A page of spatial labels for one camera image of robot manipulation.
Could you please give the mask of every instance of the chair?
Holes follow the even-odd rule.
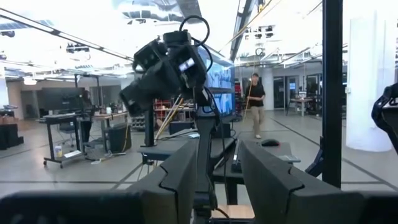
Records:
[[[75,137],[73,137],[73,135],[75,134],[75,126],[73,125],[72,122],[59,124],[58,132],[63,134],[69,134],[68,139],[64,139],[63,136],[61,135],[61,138],[63,139],[61,143],[63,145],[66,142],[70,141],[70,147],[75,147],[75,145],[73,144],[73,141],[75,140]]]

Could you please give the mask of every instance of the person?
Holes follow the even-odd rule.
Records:
[[[248,106],[253,115],[253,130],[257,139],[261,138],[260,125],[264,122],[264,103],[262,101],[265,97],[266,93],[264,88],[259,83],[259,75],[253,73],[251,77],[251,87],[248,86],[246,89],[246,98],[248,99]]]
[[[93,113],[92,113],[93,104],[91,103],[90,92],[88,90],[85,90],[83,92],[83,107],[84,107],[85,111],[90,110],[89,119],[85,119],[84,121],[81,121],[82,141],[83,141],[83,143],[88,143],[88,141],[90,139],[91,125],[93,124],[93,122],[91,120],[91,117],[93,116]]]

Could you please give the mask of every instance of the screen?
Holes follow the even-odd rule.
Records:
[[[235,69],[233,62],[223,57],[218,52],[215,52],[211,48],[209,50],[211,52],[211,57],[213,58],[213,65],[207,72],[206,87],[223,88],[228,89],[229,91],[231,89],[234,90]],[[210,58],[208,53],[201,47],[198,48],[198,53],[206,67],[209,67]]]
[[[216,93],[214,99],[221,115],[231,115],[235,111],[234,93]]]

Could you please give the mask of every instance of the man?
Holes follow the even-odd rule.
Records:
[[[264,122],[264,103],[262,101],[265,97],[266,93],[264,88],[259,83],[259,75],[253,73],[251,77],[251,87],[248,86],[246,90],[246,98],[248,99],[249,107],[253,115],[254,134],[258,139],[261,138],[260,125]]]

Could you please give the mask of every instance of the floor stripe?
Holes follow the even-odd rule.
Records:
[[[279,122],[279,121],[277,121],[277,120],[275,120],[275,119],[273,119],[273,118],[270,118],[270,119],[273,120],[273,121],[275,121],[277,124],[282,125],[283,127],[287,128],[287,129],[289,129],[289,130],[291,130],[293,133],[298,134],[299,136],[303,137],[304,139],[306,139],[306,140],[308,140],[308,141],[310,141],[310,142],[316,144],[317,146],[319,146],[319,143],[317,143],[317,142],[313,141],[312,139],[310,139],[310,138],[304,136],[303,134],[300,134],[299,132],[297,132],[297,131],[295,131],[295,130],[289,128],[288,126],[282,124],[281,122]],[[345,158],[342,157],[341,160],[344,161],[345,163],[348,163],[349,165],[351,165],[351,166],[357,168],[357,170],[359,170],[359,171],[365,173],[366,175],[372,177],[373,179],[375,179],[375,180],[381,182],[382,184],[384,184],[384,185],[386,185],[386,186],[388,186],[388,187],[390,187],[390,188],[392,188],[392,189],[394,189],[395,191],[398,192],[398,187],[395,186],[394,184],[392,184],[392,183],[390,183],[390,182],[388,182],[388,181],[386,181],[386,180],[384,180],[384,179],[382,179],[382,178],[376,176],[375,174],[373,174],[373,173],[367,171],[366,169],[363,169],[361,166],[355,164],[354,162],[352,162],[352,161],[350,161],[350,160],[348,160],[348,159],[345,159]]]
[[[67,180],[0,180],[0,184],[119,184],[120,181],[67,181]],[[126,181],[122,184],[134,184],[135,181]]]
[[[117,188],[120,187],[120,185],[122,185],[122,184],[128,184],[128,183],[126,182],[126,180],[127,180],[130,176],[132,176],[135,172],[137,172],[137,170],[140,169],[141,166],[143,166],[142,163],[140,163],[138,166],[136,166],[136,167],[135,167],[132,171],[130,171],[130,173],[128,173],[126,176],[124,176],[115,186],[113,186],[113,187],[111,188],[111,190],[117,189]]]
[[[341,181],[341,184],[346,184],[346,185],[350,185],[350,184],[359,184],[359,185],[367,185],[367,184],[383,184],[380,181]]]

